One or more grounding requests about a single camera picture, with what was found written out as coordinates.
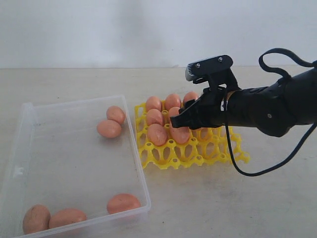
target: yellow plastic egg tray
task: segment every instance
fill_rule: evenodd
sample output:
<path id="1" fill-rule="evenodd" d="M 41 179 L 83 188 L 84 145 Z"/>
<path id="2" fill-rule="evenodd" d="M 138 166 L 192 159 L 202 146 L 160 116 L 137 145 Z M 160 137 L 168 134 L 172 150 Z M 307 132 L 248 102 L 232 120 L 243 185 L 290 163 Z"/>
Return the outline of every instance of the yellow plastic egg tray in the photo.
<path id="1" fill-rule="evenodd" d="M 215 162 L 229 162 L 232 164 L 223 126 L 191 130 L 189 140 L 185 144 L 178 144 L 169 133 L 171 125 L 166 123 L 168 111 L 164 107 L 165 101 L 161 102 L 165 119 L 164 128 L 168 133 L 168 141 L 162 146 L 155 146 L 148 140 L 145 103 L 134 108 L 136 140 L 143 168 L 151 162 L 162 170 L 169 167 L 178 169 L 181 165 L 185 168 L 193 164 L 201 166 L 203 163 L 212 165 Z M 235 161 L 248 163 L 250 155 L 241 149 L 241 136 L 234 133 L 232 127 L 229 127 L 229 132 Z"/>

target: table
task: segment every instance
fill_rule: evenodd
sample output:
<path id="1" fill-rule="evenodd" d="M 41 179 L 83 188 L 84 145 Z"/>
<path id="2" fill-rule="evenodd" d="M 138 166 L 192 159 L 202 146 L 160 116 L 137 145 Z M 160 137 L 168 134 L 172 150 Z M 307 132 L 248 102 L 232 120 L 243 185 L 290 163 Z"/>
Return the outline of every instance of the table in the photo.
<path id="1" fill-rule="evenodd" d="M 295 75 L 305 68 L 285 66 Z M 279 75 L 259 67 L 233 67 L 241 88 L 273 84 Z M 149 96 L 184 96 L 204 85 L 185 80 L 183 68 L 156 69 L 2 69 L 0 70 L 0 185 L 10 153 L 21 104 L 35 106 L 116 94 L 133 107 Z M 293 128 L 283 138 L 257 129 L 234 128 L 242 148 L 251 155 L 248 172 L 270 167 L 288 156 L 308 128 Z M 315 238 L 317 234 L 317 133 L 285 167 L 248 178 L 232 165 L 192 166 L 159 170 L 149 165 L 145 175 L 152 200 L 147 222 L 103 234 L 107 238 Z"/>

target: robotic arm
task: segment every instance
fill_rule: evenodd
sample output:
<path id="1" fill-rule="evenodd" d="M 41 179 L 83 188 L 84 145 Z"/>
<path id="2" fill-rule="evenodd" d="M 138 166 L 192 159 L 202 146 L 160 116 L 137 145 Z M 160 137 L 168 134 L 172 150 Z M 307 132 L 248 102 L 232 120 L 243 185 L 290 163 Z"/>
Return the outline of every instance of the robotic arm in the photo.
<path id="1" fill-rule="evenodd" d="M 281 68 L 272 68 L 263 61 L 266 54 L 278 53 L 290 57 L 300 66 L 312 69 L 296 76 Z M 180 114 L 171 117 L 175 128 L 190 129 L 225 126 L 231 160 L 235 168 L 246 176 L 259 176 L 275 170 L 290 161 L 317 126 L 317 61 L 308 63 L 293 52 L 275 48 L 259 58 L 266 72 L 282 77 L 271 86 L 241 89 L 231 71 L 233 60 L 227 55 L 193 62 L 186 68 L 186 79 L 194 84 L 208 82 L 197 100 L 185 103 Z M 291 155 L 280 164 L 265 171 L 249 174 L 241 171 L 233 158 L 228 126 L 255 127 L 262 133 L 282 137 L 295 125 L 313 124 Z"/>

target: wall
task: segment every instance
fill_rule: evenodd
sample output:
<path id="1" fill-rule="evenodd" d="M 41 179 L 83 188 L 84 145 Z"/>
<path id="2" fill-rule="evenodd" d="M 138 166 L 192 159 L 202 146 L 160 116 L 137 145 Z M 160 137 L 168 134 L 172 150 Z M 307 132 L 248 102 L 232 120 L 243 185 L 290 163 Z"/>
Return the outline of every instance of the wall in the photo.
<path id="1" fill-rule="evenodd" d="M 316 9 L 316 0 L 0 0 L 0 68 L 176 67 L 221 54 L 258 65 L 275 47 L 313 61 Z"/>

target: white table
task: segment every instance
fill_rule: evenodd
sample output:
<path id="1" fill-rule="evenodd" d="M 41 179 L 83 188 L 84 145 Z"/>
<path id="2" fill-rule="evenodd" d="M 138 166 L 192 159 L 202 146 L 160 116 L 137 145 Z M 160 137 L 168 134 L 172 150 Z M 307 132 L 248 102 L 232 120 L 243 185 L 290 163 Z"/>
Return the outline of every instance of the white table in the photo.
<path id="1" fill-rule="evenodd" d="M 301 67 L 285 67 L 292 75 Z M 242 88 L 271 85 L 278 75 L 259 67 L 234 67 Z M 133 107 L 151 95 L 165 98 L 190 90 L 200 93 L 183 68 L 170 69 L 13 69 L 0 70 L 0 184 L 22 103 L 52 104 L 124 94 Z M 256 129 L 235 128 L 243 149 L 251 154 L 240 167 L 259 171 L 284 159 L 307 127 L 293 128 L 281 139 Z M 149 220 L 122 228 L 107 238 L 315 238 L 317 235 L 317 133 L 285 167 L 248 178 L 231 165 L 188 169 L 145 169 L 152 199 Z"/>

